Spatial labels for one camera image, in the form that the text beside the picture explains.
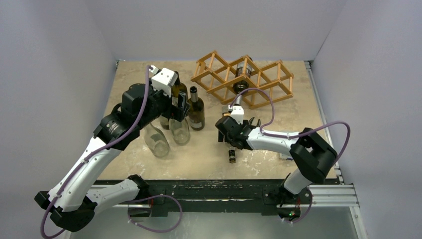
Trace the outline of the square clear whisky bottle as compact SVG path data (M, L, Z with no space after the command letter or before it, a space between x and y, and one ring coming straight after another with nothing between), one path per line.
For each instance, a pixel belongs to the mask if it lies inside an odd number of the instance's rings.
M235 155L236 148L231 145L231 143L229 142L229 139L227 138L226 134L223 135L223 140L227 144L227 147L228 147L229 163L230 164L236 163L236 155Z

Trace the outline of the dark green bottle silver neck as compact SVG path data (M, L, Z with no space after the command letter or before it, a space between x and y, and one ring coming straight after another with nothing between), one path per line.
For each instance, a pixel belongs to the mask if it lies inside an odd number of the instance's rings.
M202 130L205 127L205 105L198 96L198 89L191 86L189 89L191 97L188 99L190 108L188 111L188 120L193 130Z

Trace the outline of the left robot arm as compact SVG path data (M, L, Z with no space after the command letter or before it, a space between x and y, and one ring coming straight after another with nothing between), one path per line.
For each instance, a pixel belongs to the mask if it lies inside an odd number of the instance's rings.
M123 202L163 204L165 190L150 189L139 175L97 191L91 186L143 128L160 116L183 121L189 107L183 92L173 105L170 87L156 90L145 84L131 85L111 114L101 120L70 172L53 189L36 194L34 199L45 210L44 218L50 218L62 231L77 232L101 211Z

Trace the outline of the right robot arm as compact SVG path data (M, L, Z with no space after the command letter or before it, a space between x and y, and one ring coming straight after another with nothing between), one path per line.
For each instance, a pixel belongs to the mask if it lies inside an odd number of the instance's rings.
M312 128L306 127L301 132L267 131L247 120L238 122L230 116L220 118L215 127L220 142L227 142L239 150L266 150L293 159L297 169L287 176L279 190L280 198L287 203L294 201L310 184L323 183L339 157Z

